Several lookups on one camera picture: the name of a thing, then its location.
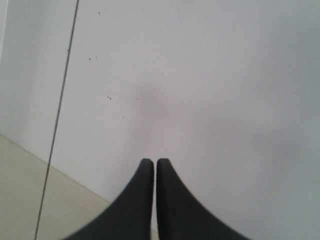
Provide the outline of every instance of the tile grout line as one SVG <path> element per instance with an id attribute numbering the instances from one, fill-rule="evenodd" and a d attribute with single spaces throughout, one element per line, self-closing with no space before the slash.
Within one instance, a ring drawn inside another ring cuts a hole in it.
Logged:
<path id="1" fill-rule="evenodd" d="M 65 91 L 66 78 L 67 78 L 67 72 L 68 72 L 68 66 L 69 66 L 69 60 L 70 60 L 70 54 L 71 54 L 71 47 L 72 47 L 72 42 L 73 42 L 73 38 L 74 38 L 76 19 L 77 19 L 77 13 L 78 13 L 78 6 L 79 6 L 79 0 L 76 0 L 72 28 L 71 28 L 71 34 L 70 34 L 70 40 L 69 40 L 69 46 L 67 49 L 68 53 L 67 53 L 67 57 L 66 57 L 66 63 L 65 63 L 60 98 L 59 98 L 59 105 L 58 105 L 58 109 L 57 109 L 57 113 L 56 113 L 52 142 L 51 142 L 51 147 L 50 147 L 50 155 L 49 155 L 49 159 L 48 159 L 48 163 L 47 163 L 46 174 L 45 174 L 45 179 L 44 179 L 44 183 L 43 183 L 43 190 L 42 190 L 42 196 L 41 196 L 40 207 L 39 207 L 39 213 L 38 213 L 38 218 L 37 218 L 35 232 L 34 232 L 34 240 L 37 240 L 38 231 L 39 231 L 39 224 L 40 224 L 41 213 L 42 213 L 42 208 L 43 208 L 44 199 L 45 199 L 48 175 L 49 175 L 51 159 L 52 159 L 53 149 L 54 149 L 56 135 L 57 135 L 62 100 L 63 100 L 63 96 L 64 96 L 64 91 Z"/>

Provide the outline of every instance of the floor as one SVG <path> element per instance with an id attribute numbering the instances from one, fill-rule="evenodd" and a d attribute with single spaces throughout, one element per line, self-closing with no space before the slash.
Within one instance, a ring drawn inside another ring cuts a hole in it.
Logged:
<path id="1" fill-rule="evenodd" d="M 33 240 L 47 164 L 0 136 L 0 239 Z M 88 223 L 108 202 L 50 169 L 38 240 L 62 239 Z M 152 239 L 158 235 L 152 231 Z"/>

